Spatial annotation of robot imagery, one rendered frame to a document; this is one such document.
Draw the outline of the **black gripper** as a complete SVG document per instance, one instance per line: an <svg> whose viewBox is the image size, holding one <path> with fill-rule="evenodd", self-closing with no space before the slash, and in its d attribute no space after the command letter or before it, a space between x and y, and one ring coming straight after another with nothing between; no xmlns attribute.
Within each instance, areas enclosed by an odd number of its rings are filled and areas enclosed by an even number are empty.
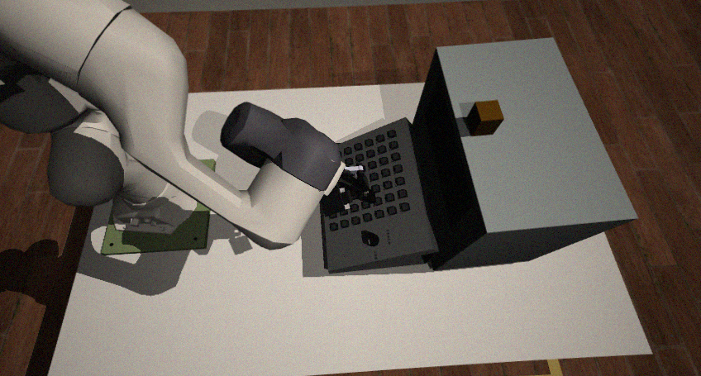
<svg viewBox="0 0 701 376"><path fill-rule="evenodd" d="M351 176L351 173L355 175L355 178ZM350 191L351 196L358 197L370 204L375 203L375 192L370 189L368 179L365 173L363 176L363 173L363 165L361 162L353 167L346 164L338 180L338 188L344 188L345 191Z"/></svg>

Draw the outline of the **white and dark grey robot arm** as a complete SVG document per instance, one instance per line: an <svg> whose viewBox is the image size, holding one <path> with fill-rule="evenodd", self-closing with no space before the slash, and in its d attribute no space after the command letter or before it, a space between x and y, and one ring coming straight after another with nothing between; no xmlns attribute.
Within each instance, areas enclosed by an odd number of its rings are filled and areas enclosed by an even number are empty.
<svg viewBox="0 0 701 376"><path fill-rule="evenodd" d="M232 110L220 142L260 168L238 191L190 154L187 102L187 60L128 3L0 0L0 122L52 131L50 194L66 205L113 199L118 231L171 235L199 202L267 250L294 244L320 201L325 217L350 209L338 145L307 121Z"/></svg>

